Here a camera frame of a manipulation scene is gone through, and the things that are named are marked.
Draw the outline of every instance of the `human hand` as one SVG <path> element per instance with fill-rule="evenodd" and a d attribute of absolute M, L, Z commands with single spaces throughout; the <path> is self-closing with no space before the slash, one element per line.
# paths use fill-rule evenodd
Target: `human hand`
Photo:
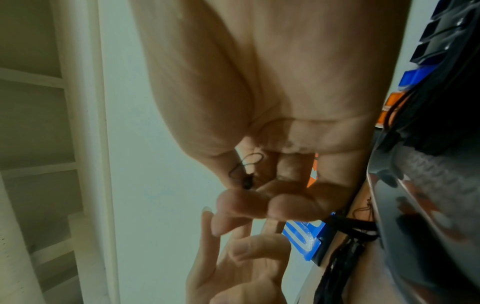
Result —
<path fill-rule="evenodd" d="M 212 234 L 213 214 L 201 215 L 198 254 L 186 281 L 186 304 L 287 304 L 282 277 L 291 245 L 282 224 L 267 220 L 260 235 L 251 223 L 235 229 L 219 257 L 220 238 Z"/>
<path fill-rule="evenodd" d="M 131 0 L 153 94 L 181 148 L 229 188 L 215 235 L 323 219 L 353 195 L 410 2 Z M 229 172 L 260 152 L 257 191 Z M 314 154 L 318 180 L 306 189 Z"/>

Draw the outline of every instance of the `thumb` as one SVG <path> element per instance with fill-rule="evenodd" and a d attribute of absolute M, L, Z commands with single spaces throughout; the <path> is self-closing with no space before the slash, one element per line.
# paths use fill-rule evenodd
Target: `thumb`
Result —
<path fill-rule="evenodd" d="M 242 188 L 247 173 L 235 149 L 216 156 L 196 156 L 195 158 L 213 172 L 226 188 Z"/>
<path fill-rule="evenodd" d="M 201 214 L 200 247 L 195 261 L 186 279 L 187 289 L 196 289 L 212 275 L 217 267 L 220 252 L 220 238 L 213 236 L 211 222 L 213 213 L 210 208 L 203 209 Z"/>

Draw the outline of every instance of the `hand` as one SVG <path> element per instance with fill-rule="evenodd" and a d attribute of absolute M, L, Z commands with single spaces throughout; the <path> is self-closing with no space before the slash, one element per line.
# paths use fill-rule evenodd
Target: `hand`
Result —
<path fill-rule="evenodd" d="M 364 174 L 409 0 L 131 0 L 158 108 L 215 173 L 215 235 L 252 218 L 310 221 Z M 260 152 L 257 192 L 229 172 Z M 314 154 L 318 181 L 306 189 Z"/>
<path fill-rule="evenodd" d="M 219 258 L 220 238 L 212 234 L 213 214 L 201 215 L 200 248 L 186 281 L 187 304 L 287 304 L 281 290 L 290 258 L 288 239 L 267 221 L 250 236 L 248 224 L 232 232 Z"/>

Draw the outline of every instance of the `blue object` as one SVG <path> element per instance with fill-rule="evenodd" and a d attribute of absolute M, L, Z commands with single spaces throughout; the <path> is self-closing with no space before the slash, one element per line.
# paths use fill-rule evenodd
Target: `blue object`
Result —
<path fill-rule="evenodd" d="M 406 71 L 403 74 L 398 86 L 399 87 L 414 86 L 420 81 L 422 81 L 425 77 L 427 77 L 433 70 L 435 70 L 436 67 L 437 65 L 425 66 L 417 70 Z"/>
<path fill-rule="evenodd" d="M 283 235 L 303 255 L 305 261 L 310 261 L 322 243 L 319 236 L 324 227 L 325 223 L 320 221 L 313 223 L 288 221 L 283 229 Z"/>

